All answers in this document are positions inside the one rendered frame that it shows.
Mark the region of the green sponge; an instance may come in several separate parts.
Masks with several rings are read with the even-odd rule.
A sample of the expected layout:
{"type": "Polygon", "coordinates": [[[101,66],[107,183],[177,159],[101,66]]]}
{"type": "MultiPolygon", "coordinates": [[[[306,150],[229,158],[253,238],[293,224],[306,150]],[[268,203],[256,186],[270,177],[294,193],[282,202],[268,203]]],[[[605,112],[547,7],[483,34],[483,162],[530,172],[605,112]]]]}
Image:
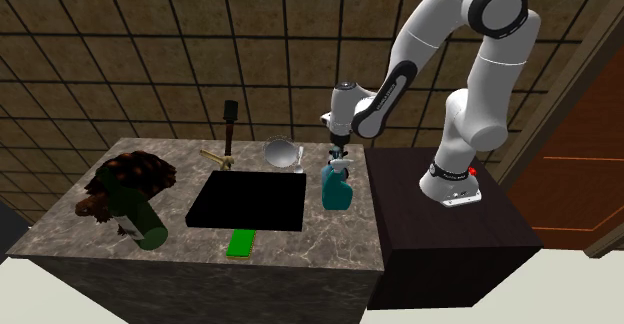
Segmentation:
{"type": "Polygon", "coordinates": [[[248,259],[251,256],[256,230],[235,229],[232,232],[226,257],[231,259],[248,259]]]}

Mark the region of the orange wooden door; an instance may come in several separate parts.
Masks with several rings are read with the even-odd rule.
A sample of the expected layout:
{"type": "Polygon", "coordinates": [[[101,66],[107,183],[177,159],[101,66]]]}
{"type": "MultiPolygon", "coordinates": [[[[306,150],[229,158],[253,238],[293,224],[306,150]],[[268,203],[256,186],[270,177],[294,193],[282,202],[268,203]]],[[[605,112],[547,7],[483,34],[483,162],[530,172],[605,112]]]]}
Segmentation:
{"type": "Polygon", "coordinates": [[[494,172],[547,249],[624,246],[624,0],[598,10],[494,172]]]}

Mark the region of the brass faucet with black top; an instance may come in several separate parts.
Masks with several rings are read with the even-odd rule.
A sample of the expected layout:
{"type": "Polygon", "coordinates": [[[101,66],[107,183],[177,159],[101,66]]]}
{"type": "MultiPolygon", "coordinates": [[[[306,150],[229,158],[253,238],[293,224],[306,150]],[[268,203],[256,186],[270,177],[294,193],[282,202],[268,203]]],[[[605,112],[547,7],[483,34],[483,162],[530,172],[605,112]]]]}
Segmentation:
{"type": "Polygon", "coordinates": [[[217,156],[205,149],[201,149],[199,154],[209,160],[217,163],[221,171],[229,171],[234,164],[234,158],[232,157],[232,141],[234,123],[238,120],[238,102],[235,100],[226,100],[224,102],[223,119],[226,123],[226,139],[225,149],[223,156],[217,156]]]}

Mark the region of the dark robot stand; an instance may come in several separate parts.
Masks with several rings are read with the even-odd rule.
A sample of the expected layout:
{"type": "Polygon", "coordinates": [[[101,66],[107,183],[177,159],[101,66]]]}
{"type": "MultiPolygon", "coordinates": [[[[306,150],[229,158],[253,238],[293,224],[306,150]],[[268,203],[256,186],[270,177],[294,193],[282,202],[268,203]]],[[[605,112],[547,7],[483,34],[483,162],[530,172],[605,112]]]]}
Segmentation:
{"type": "Polygon", "coordinates": [[[418,182],[432,148],[368,148],[369,182],[384,261],[371,310],[471,307],[543,243],[479,161],[477,203],[447,208],[418,182]]]}

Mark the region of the green wine bottle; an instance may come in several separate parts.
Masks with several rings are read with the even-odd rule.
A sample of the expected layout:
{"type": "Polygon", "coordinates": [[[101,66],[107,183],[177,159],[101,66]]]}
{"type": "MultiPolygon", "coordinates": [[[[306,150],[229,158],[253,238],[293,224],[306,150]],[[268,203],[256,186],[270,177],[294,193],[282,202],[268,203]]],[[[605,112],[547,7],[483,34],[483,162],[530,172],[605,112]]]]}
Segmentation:
{"type": "Polygon", "coordinates": [[[108,192],[107,209],[126,234],[143,250],[155,250],[165,243],[168,230],[136,188],[123,186],[108,168],[96,171],[108,192]]]}

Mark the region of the black sink basin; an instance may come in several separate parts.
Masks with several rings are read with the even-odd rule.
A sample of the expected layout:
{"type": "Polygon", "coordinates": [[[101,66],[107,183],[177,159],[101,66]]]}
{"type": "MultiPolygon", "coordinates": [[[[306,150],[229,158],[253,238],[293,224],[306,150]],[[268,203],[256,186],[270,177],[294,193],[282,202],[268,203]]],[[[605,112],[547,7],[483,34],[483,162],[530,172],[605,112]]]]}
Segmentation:
{"type": "Polygon", "coordinates": [[[185,217],[194,228],[300,232],[304,173],[214,171],[185,217]]]}

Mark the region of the teal spray bottle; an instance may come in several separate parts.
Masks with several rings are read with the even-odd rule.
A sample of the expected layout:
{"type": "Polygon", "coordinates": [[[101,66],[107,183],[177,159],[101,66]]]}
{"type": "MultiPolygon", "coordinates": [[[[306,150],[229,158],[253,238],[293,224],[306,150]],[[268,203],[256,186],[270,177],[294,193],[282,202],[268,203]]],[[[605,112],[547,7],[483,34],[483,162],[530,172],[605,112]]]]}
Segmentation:
{"type": "Polygon", "coordinates": [[[352,202],[353,189],[346,182],[351,163],[347,152],[335,146],[329,150],[330,159],[321,170],[322,205],[326,210],[347,210],[352,202]]]}

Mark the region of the brown leafy plant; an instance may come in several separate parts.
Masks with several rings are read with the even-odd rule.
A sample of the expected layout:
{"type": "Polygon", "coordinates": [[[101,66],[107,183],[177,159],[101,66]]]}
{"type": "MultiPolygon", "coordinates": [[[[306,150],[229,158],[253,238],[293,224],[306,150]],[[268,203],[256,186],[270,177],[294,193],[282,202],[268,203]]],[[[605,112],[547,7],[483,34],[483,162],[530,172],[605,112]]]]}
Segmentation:
{"type": "MultiPolygon", "coordinates": [[[[123,153],[106,160],[101,168],[107,168],[124,187],[135,188],[147,200],[176,183],[176,168],[145,152],[123,153]]],[[[93,216],[99,223],[108,222],[112,215],[108,211],[108,191],[97,176],[84,187],[87,197],[75,205],[75,214],[80,217],[93,216]]]]}

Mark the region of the silver round bowl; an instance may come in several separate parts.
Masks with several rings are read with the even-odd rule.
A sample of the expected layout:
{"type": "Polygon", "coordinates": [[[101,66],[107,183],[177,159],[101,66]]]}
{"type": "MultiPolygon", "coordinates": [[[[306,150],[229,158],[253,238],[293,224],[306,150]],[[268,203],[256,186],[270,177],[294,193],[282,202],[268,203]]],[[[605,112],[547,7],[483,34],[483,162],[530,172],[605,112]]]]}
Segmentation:
{"type": "Polygon", "coordinates": [[[298,148],[285,137],[272,137],[265,142],[264,158],[274,167],[287,168],[297,161],[298,148]]]}

